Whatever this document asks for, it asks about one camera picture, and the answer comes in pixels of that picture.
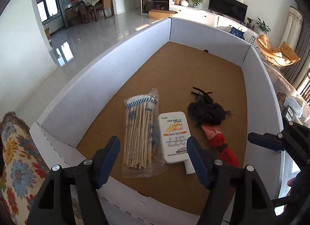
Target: plastic bag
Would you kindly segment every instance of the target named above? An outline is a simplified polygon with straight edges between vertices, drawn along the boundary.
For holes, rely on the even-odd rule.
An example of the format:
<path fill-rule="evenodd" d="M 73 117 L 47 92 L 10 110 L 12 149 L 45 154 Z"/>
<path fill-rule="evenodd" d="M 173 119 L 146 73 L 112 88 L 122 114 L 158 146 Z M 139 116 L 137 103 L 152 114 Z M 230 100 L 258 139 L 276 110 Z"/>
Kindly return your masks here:
<path fill-rule="evenodd" d="M 125 100 L 126 125 L 122 174 L 151 177 L 167 170 L 158 131 L 158 91 Z"/>

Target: white cabinet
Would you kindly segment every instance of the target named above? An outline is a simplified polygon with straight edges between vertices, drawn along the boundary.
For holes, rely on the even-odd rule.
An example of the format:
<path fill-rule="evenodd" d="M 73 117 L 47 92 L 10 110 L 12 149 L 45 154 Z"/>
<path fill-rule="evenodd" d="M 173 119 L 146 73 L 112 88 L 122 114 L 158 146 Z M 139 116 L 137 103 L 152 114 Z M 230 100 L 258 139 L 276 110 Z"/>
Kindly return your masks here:
<path fill-rule="evenodd" d="M 210 12 L 179 5 L 170 5 L 169 9 L 178 13 L 175 16 L 176 18 L 187 19 L 214 27 L 217 25 L 218 16 Z"/>
<path fill-rule="evenodd" d="M 257 38 L 259 36 L 257 33 L 239 24 L 238 22 L 211 12 L 180 5 L 170 5 L 169 10 L 176 11 L 178 13 L 174 16 L 176 18 L 214 26 L 226 32 L 230 32 L 231 28 L 235 27 L 236 29 L 244 32 L 244 39 L 248 42 L 250 41 L 251 43 L 253 42 L 253 37 Z"/>

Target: flower vase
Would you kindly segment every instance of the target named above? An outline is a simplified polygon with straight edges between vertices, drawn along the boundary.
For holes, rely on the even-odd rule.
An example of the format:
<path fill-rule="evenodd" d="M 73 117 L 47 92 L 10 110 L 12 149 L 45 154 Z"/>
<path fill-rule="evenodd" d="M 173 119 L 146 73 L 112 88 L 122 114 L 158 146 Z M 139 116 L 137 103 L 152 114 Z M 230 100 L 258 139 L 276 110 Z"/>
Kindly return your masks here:
<path fill-rule="evenodd" d="M 181 5 L 181 6 L 187 7 L 187 6 L 189 6 L 189 2 L 188 2 L 187 0 L 182 0 L 182 1 L 180 2 L 180 5 Z"/>

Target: television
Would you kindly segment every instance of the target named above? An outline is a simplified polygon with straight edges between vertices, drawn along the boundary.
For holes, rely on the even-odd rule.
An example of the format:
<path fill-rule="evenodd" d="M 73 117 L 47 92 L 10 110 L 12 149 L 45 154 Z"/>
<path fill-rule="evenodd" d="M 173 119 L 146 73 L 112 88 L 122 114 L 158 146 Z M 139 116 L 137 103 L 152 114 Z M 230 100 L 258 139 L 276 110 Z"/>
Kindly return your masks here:
<path fill-rule="evenodd" d="M 209 10 L 244 22 L 248 6 L 237 0 L 210 0 Z"/>

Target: cardboard package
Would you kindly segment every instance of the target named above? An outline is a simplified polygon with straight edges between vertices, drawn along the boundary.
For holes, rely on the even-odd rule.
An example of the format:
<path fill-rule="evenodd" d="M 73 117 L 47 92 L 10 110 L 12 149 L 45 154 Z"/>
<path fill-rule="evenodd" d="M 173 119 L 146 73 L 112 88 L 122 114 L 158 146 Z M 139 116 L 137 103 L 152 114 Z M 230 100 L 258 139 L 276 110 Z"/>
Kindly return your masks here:
<path fill-rule="evenodd" d="M 50 30 L 50 28 L 49 28 L 49 27 L 48 27 L 47 29 L 44 29 L 44 32 L 45 32 L 46 37 L 47 37 L 47 39 L 48 39 L 48 40 L 50 40 L 50 39 L 51 39 L 51 35 L 50 35 L 49 30 Z"/>
<path fill-rule="evenodd" d="M 168 18 L 168 17 L 172 17 L 175 16 L 176 14 L 178 14 L 175 11 L 165 11 L 165 10 L 151 10 L 148 12 L 148 18 L 149 19 L 157 19 L 157 20 L 161 20 L 164 18 Z"/>

